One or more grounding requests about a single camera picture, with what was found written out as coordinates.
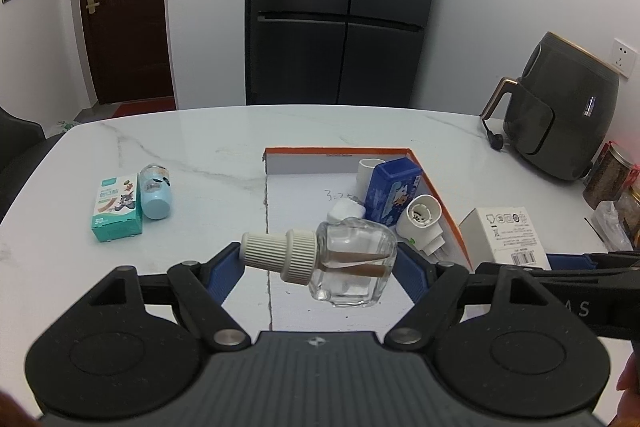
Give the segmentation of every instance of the clear glass refill bottle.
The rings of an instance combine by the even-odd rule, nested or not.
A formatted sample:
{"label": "clear glass refill bottle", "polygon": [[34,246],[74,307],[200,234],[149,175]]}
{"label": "clear glass refill bottle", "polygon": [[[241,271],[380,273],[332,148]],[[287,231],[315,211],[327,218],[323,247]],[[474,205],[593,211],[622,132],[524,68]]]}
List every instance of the clear glass refill bottle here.
{"label": "clear glass refill bottle", "polygon": [[242,236],[247,266],[279,272],[285,282],[306,284],[314,299],[334,306],[378,302],[396,261],[398,242],[384,225],[347,217],[311,230]]}

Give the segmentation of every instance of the table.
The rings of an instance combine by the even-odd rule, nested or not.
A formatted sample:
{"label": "table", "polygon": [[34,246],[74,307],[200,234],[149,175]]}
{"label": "table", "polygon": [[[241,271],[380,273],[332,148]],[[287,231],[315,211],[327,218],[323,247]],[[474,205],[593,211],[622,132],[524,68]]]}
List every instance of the table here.
{"label": "table", "polygon": [[[490,122],[494,130],[499,124]],[[263,230],[267,146],[410,147],[458,222],[475,206],[524,205],[546,251],[605,251],[584,220],[591,210],[581,184],[552,179],[513,153],[490,149],[474,116],[291,105],[87,123],[60,140],[0,224],[0,388],[38,412],[22,369],[28,347],[113,267],[133,264],[141,274],[158,273],[186,259],[206,261],[242,232]],[[142,235],[98,243],[90,216],[99,182],[149,163],[171,172],[173,214],[146,221]],[[265,272],[247,269],[225,301],[253,338],[289,324],[288,296],[282,286],[275,289],[279,295],[270,291]],[[272,301],[284,304],[270,309]],[[614,376],[596,414],[608,423],[619,397],[615,380],[631,348],[625,341],[604,343]]]}

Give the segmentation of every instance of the white crumpled object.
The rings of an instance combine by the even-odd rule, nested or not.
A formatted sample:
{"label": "white crumpled object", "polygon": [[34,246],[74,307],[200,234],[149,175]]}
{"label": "white crumpled object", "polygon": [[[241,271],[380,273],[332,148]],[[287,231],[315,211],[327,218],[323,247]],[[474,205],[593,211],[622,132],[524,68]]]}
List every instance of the white crumpled object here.
{"label": "white crumpled object", "polygon": [[591,218],[593,228],[600,234],[609,251],[633,250],[625,229],[620,224],[613,201],[601,201]]}

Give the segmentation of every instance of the black refrigerator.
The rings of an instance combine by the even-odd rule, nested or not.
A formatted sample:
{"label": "black refrigerator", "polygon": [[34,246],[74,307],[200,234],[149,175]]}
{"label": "black refrigerator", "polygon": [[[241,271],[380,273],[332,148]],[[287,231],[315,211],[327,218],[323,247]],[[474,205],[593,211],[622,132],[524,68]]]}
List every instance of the black refrigerator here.
{"label": "black refrigerator", "polygon": [[248,104],[408,107],[431,0],[245,0]]}

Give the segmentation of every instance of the red door mat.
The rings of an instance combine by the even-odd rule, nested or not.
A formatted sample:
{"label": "red door mat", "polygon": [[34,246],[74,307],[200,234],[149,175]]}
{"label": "red door mat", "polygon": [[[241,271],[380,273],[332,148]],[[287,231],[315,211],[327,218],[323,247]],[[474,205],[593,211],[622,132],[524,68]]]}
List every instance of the red door mat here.
{"label": "red door mat", "polygon": [[149,100],[137,100],[125,102],[116,109],[111,118],[132,116],[134,114],[146,114],[148,112],[175,111],[175,100],[172,96],[164,98],[150,98]]}

